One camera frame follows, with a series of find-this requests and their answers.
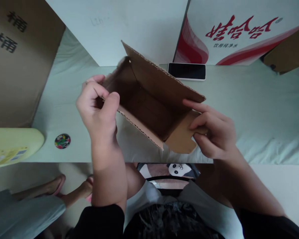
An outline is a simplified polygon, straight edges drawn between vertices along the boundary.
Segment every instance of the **printed chinese characters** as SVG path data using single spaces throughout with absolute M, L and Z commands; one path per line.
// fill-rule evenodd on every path
M 219 43 L 216 43 L 215 45 L 214 45 L 214 47 L 222 47 L 222 48 L 230 48 L 230 47 L 232 47 L 232 48 L 234 48 L 234 47 L 237 47 L 238 46 L 238 44 L 228 44 L 228 43 L 226 43 L 226 44 L 219 44 Z
M 17 43 L 9 37 L 4 37 L 3 33 L 0 33 L 1 48 L 6 48 L 7 51 L 13 53 L 17 48 Z
M 270 20 L 269 22 L 267 22 L 266 24 L 264 24 L 263 26 L 259 26 L 259 27 L 254 27 L 252 30 L 249 29 L 249 22 L 251 21 L 251 19 L 253 18 L 253 16 L 251 16 L 250 18 L 248 18 L 243 24 L 241 24 L 240 26 L 236 26 L 236 27 L 232 27 L 230 28 L 230 30 L 228 31 L 227 35 L 231 34 L 231 39 L 237 39 L 239 38 L 239 36 L 242 34 L 242 32 L 248 32 L 248 35 L 252 34 L 249 38 L 250 39 L 256 39 L 258 36 L 260 36 L 264 31 L 265 32 L 269 32 L 270 31 L 270 26 L 271 24 L 278 19 L 278 17 L 273 18 L 272 20 Z M 233 25 L 233 21 L 235 19 L 235 15 L 233 15 L 229 22 L 226 25 L 223 25 L 222 23 L 220 23 L 218 25 L 218 27 L 215 29 L 215 26 L 213 26 L 212 30 L 206 34 L 206 37 L 212 38 L 215 34 L 215 37 L 213 38 L 213 40 L 222 40 L 224 39 L 224 34 L 226 33 L 226 31 L 228 30 L 228 27 Z M 280 18 L 279 20 L 276 21 L 276 23 L 279 23 L 282 20 L 282 18 Z
M 16 13 L 10 12 L 8 17 L 8 22 L 11 22 L 13 20 L 13 26 L 16 26 L 21 32 L 24 32 L 27 28 L 27 23 L 20 17 L 16 16 Z

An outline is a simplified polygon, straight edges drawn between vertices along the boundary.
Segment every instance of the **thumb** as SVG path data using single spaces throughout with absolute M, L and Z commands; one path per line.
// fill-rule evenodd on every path
M 115 118 L 116 111 L 120 105 L 120 95 L 117 92 L 109 94 L 104 102 L 104 105 L 100 111 L 100 115 L 106 119 Z
M 217 159 L 221 149 L 214 145 L 206 135 L 194 134 L 194 139 L 207 158 Z

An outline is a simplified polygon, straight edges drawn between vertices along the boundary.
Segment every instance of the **round badge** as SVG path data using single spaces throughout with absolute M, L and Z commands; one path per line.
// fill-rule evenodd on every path
M 68 134 L 60 134 L 54 141 L 54 145 L 58 149 L 64 149 L 69 146 L 71 138 Z

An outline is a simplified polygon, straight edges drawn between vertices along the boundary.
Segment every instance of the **white table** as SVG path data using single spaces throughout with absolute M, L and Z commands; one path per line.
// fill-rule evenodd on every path
M 26 162 L 91 162 L 90 138 L 75 101 L 82 82 L 114 69 L 99 67 L 65 31 L 33 122 L 46 140 Z M 248 162 L 299 164 L 299 68 L 279 76 L 258 60 L 250 66 L 206 66 L 206 75 L 205 82 L 183 82 L 234 120 L 237 146 Z M 126 162 L 210 162 L 199 148 L 190 155 L 166 146 L 160 151 L 119 114 L 117 124 Z M 70 135 L 71 144 L 60 150 L 54 140 L 61 133 Z

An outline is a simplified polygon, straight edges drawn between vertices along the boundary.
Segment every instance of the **panda print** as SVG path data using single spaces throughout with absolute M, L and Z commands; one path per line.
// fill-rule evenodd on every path
M 192 169 L 187 164 L 170 164 L 168 171 L 172 176 L 183 177 L 189 173 Z

